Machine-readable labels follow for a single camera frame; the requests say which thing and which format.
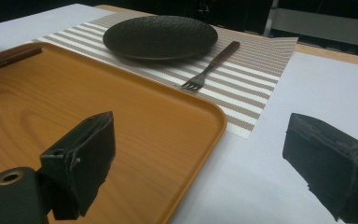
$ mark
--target placemat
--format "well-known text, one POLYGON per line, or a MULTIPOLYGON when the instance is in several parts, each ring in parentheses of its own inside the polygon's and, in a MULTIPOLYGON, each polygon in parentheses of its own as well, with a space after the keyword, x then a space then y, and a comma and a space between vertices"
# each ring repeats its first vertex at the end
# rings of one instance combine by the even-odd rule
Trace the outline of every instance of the placemat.
POLYGON ((116 13, 34 41, 58 45, 168 86, 185 83, 206 68, 231 41, 239 41, 241 47, 237 52, 207 76, 205 86, 195 95, 222 108, 227 115, 228 132, 248 138, 292 55, 297 38, 253 37, 214 27, 218 41, 207 54, 198 57, 135 62, 113 55, 103 44, 104 32, 118 22, 142 16, 148 14, 116 13))

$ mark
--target orange tray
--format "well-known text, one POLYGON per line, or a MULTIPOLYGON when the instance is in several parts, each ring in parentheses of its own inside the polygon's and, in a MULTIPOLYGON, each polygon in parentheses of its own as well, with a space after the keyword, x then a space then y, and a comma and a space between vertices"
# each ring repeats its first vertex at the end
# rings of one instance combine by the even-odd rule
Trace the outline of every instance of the orange tray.
MULTIPOLYGON (((81 120, 113 111, 117 155, 76 223, 168 222, 224 132, 225 114, 155 81, 37 45, 41 53, 0 68, 0 172, 38 169, 39 155, 81 120)), ((51 214, 49 221, 56 223, 51 214)))

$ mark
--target black plate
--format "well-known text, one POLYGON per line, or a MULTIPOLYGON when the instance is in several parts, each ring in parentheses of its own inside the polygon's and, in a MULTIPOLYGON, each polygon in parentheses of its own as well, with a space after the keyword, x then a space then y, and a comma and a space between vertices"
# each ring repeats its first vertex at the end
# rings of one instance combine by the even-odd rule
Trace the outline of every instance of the black plate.
POLYGON ((217 41, 215 29, 178 16, 149 16, 120 22, 103 35, 117 56, 142 60, 172 60, 208 51, 217 41))

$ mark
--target black object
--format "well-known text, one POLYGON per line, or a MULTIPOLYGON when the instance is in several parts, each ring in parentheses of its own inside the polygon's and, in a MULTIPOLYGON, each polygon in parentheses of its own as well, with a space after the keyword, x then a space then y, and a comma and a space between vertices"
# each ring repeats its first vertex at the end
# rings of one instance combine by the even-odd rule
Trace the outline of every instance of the black object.
POLYGON ((122 21, 103 35, 117 56, 138 60, 172 60, 207 52, 217 41, 215 29, 178 16, 149 16, 122 21))
POLYGON ((321 120, 292 114, 283 157, 335 220, 358 223, 358 140, 321 120))
POLYGON ((83 120, 40 156, 35 172, 19 167, 0 174, 0 224, 45 224, 85 216, 115 157, 111 112, 83 120))

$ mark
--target table surface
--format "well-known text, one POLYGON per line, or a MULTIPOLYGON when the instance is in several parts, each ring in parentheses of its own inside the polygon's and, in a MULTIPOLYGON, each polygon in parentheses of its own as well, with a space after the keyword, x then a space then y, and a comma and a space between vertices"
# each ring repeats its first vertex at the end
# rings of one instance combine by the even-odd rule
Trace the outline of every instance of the table surface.
MULTIPOLYGON (((71 5, 0 23, 0 51, 112 10, 126 9, 71 5)), ((358 139, 358 56, 297 45, 250 137, 224 133, 171 223, 343 223, 282 158, 292 113, 358 139)))

